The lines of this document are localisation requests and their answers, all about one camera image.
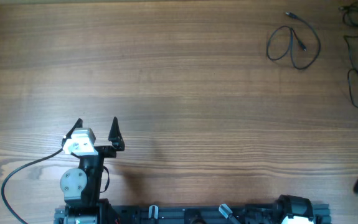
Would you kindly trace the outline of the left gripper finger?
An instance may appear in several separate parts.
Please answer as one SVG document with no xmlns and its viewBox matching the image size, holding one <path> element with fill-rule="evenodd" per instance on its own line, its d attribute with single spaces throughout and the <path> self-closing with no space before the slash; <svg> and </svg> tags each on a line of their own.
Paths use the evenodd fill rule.
<svg viewBox="0 0 358 224">
<path fill-rule="evenodd" d="M 83 127 L 83 120 L 81 118 L 79 118 L 79 119 L 77 119 L 74 126 L 70 129 L 70 131 L 66 135 L 63 136 L 62 144 L 65 144 L 66 141 L 71 138 L 72 133 L 75 131 L 75 129 L 82 128 L 82 127 Z"/>
<path fill-rule="evenodd" d="M 116 116 L 113 118 L 108 140 L 111 142 L 112 146 L 125 146 L 125 142 L 119 129 L 118 118 Z"/>
</svg>

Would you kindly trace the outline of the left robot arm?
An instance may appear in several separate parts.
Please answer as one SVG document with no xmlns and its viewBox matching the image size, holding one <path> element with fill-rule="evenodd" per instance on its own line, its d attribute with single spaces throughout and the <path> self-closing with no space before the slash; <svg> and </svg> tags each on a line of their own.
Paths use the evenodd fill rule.
<svg viewBox="0 0 358 224">
<path fill-rule="evenodd" d="M 118 119 L 113 118 L 108 135 L 110 145 L 95 146 L 95 140 L 92 129 L 84 128 L 80 118 L 62 139 L 62 150 L 79 158 L 79 165 L 66 171 L 60 179 L 65 207 L 56 209 L 54 223 L 121 223 L 120 215 L 109 200 L 100 198 L 105 191 L 101 188 L 101 178 L 103 172 L 108 172 L 104 160 L 115 158 L 117 152 L 125 149 Z"/>
</svg>

